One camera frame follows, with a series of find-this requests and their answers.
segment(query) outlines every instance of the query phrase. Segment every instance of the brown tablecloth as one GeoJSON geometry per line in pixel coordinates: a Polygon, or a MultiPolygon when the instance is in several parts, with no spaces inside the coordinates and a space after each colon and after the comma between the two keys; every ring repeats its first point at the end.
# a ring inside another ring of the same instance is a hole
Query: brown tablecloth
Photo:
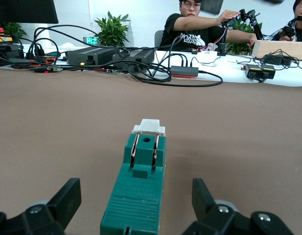
{"type": "Polygon", "coordinates": [[[302,235],[302,87],[268,84],[176,88],[94,71],[0,69],[0,211],[14,217],[79,177],[82,203],[66,233],[99,234],[143,118],[166,127],[161,235],[196,219],[193,178],[243,215],[275,213],[302,235]]]}

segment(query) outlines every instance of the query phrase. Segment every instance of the white plastic cap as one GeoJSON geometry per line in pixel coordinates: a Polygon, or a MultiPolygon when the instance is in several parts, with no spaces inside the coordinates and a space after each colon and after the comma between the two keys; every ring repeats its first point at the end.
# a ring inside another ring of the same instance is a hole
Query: white plastic cap
{"type": "Polygon", "coordinates": [[[165,126],[160,126],[158,119],[142,119],[140,125],[134,126],[132,133],[165,136],[165,126]]]}

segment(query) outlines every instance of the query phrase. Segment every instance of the man's hand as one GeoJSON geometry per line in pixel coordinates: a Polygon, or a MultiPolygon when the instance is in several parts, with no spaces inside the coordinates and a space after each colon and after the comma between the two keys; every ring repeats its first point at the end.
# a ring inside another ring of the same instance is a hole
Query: man's hand
{"type": "Polygon", "coordinates": [[[216,20],[217,24],[221,25],[222,22],[229,21],[233,18],[236,18],[237,16],[240,15],[239,11],[230,11],[230,10],[225,10],[216,20]]]}
{"type": "Polygon", "coordinates": [[[247,43],[247,46],[249,47],[249,49],[251,49],[251,50],[253,49],[255,41],[257,41],[257,36],[254,33],[252,33],[251,37],[249,39],[249,43],[247,43]]]}
{"type": "Polygon", "coordinates": [[[283,30],[280,30],[279,34],[281,35],[281,37],[279,38],[280,41],[292,42],[294,39],[294,36],[288,37],[287,35],[283,34],[283,30]]]}

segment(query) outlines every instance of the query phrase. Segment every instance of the man's arm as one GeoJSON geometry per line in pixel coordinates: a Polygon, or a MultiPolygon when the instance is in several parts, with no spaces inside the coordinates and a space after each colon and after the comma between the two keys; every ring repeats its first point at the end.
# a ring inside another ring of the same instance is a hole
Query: man's arm
{"type": "Polygon", "coordinates": [[[253,47],[256,40],[257,36],[254,33],[246,33],[240,30],[228,30],[225,39],[227,43],[248,43],[250,47],[253,47]]]}
{"type": "Polygon", "coordinates": [[[172,28],[172,31],[190,31],[209,28],[221,25],[222,22],[237,17],[240,13],[236,11],[225,10],[218,18],[208,18],[200,16],[179,17],[172,28]]]}

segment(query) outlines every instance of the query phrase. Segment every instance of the digital display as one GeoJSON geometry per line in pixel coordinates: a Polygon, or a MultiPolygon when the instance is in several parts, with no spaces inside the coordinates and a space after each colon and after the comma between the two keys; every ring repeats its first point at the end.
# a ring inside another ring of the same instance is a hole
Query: digital display
{"type": "Polygon", "coordinates": [[[94,38],[94,37],[85,37],[85,38],[83,38],[83,41],[89,45],[99,44],[98,38],[94,38]]]}

